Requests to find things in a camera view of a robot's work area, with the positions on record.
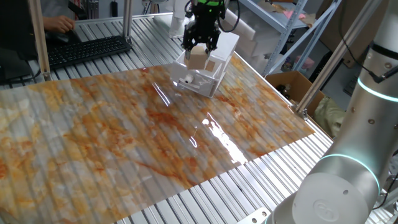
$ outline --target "metal slatted table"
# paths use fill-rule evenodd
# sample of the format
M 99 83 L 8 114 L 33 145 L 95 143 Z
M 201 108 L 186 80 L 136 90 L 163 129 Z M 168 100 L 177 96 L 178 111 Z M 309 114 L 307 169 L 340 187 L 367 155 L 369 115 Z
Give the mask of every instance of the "metal slatted table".
M 133 50 L 90 62 L 53 70 L 53 80 L 80 78 L 111 72 L 172 63 L 181 53 L 181 39 L 170 39 L 153 21 L 154 16 L 134 16 Z M 76 32 L 82 41 L 119 35 L 122 18 L 77 22 Z M 36 61 L 30 61 L 35 72 Z M 16 88 L 43 82 L 0 86 Z M 315 134 L 230 170 L 116 222 L 144 223 L 237 223 L 259 208 L 270 211 L 298 190 L 306 174 L 332 144 L 311 121 Z M 366 223 L 385 223 L 392 215 L 383 209 L 372 212 Z

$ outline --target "orange marble pattern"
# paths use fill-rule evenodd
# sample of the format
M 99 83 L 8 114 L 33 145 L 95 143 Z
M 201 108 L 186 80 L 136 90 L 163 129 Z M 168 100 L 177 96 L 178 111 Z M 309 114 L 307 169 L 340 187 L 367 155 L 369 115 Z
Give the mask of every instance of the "orange marble pattern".
M 0 212 L 113 223 L 313 133 L 240 58 L 216 95 L 170 66 L 0 92 Z

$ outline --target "black end effector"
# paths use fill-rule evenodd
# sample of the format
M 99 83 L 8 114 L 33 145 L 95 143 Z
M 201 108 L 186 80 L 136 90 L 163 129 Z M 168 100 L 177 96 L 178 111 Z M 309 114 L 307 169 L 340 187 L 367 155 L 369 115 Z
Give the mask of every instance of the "black end effector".
M 185 49 L 185 57 L 190 58 L 190 52 L 199 43 L 206 44 L 208 57 L 210 52 L 217 49 L 218 37 L 221 32 L 216 25 L 219 17 L 225 18 L 225 7 L 221 2 L 198 2 L 192 4 L 192 13 L 195 20 L 185 26 L 182 47 Z

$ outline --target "computer monitor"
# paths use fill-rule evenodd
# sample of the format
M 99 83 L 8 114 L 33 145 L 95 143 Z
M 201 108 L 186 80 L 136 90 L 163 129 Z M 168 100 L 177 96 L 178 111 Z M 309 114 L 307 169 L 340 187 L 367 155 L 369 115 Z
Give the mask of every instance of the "computer monitor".
M 0 82 L 32 73 L 37 58 L 28 0 L 0 0 Z

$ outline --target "metal shelf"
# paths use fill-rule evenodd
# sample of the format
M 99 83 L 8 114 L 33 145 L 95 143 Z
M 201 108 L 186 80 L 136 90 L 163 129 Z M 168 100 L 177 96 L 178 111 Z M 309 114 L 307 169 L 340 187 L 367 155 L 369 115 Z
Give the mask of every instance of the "metal shelf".
M 261 7 L 257 5 L 260 0 L 239 0 L 240 3 L 244 4 L 247 8 L 252 10 L 256 15 L 258 15 L 261 19 L 266 21 L 269 25 L 271 25 L 277 31 L 284 33 L 288 27 L 288 19 L 285 15 L 278 12 L 266 12 Z M 286 9 L 295 9 L 296 5 L 288 2 L 278 2 L 278 5 L 283 6 Z M 303 28 L 307 25 L 302 21 L 297 20 L 293 24 L 293 29 Z

